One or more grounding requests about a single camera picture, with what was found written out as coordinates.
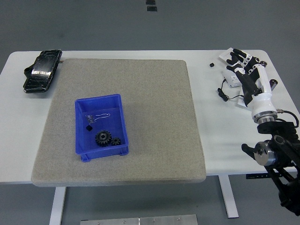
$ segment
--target gray floor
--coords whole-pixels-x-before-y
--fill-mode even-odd
[[[10,53],[66,50],[262,49],[300,111],[300,2],[240,0],[1,1],[0,69]],[[299,224],[270,179],[230,177],[240,218],[227,219],[217,177],[200,184],[67,189],[62,224],[197,214],[199,224]],[[48,224],[54,188],[0,186],[0,224]]]

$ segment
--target white table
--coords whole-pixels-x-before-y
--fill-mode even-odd
[[[276,108],[300,115],[266,52],[245,50],[268,63],[269,79],[279,84],[273,91]],[[253,159],[241,150],[241,144],[255,146],[270,135],[257,132],[251,112],[237,105],[237,100],[224,102],[217,93],[226,63],[218,58],[222,50],[213,51],[66,51],[61,60],[69,58],[96,59],[169,59],[184,60],[190,77],[195,112],[202,142],[207,175],[218,175],[229,217],[237,217],[228,179],[229,174],[265,173]],[[40,52],[12,53],[0,75],[0,184],[31,183],[31,172],[38,145],[55,91],[55,79],[46,93],[25,94],[23,71]],[[225,94],[233,97],[240,89],[230,89],[224,83]],[[293,121],[289,115],[280,118]],[[60,189],[64,196],[65,189]]]

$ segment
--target table leg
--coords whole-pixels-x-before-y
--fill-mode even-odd
[[[238,218],[238,210],[235,205],[233,191],[231,189],[228,175],[219,175],[219,181],[228,218]]]
[[[60,225],[64,208],[66,187],[56,187],[49,225]]]

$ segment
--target blue plastic bin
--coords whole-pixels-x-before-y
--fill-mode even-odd
[[[129,152],[120,94],[76,100],[75,128],[75,151],[83,162],[112,155],[124,156]],[[105,147],[97,145],[95,137],[101,130],[109,131],[112,138],[120,138],[121,145],[109,144]]]

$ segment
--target metal plate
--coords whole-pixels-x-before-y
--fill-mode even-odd
[[[198,225],[197,216],[143,217],[124,219],[85,220],[80,225]]]

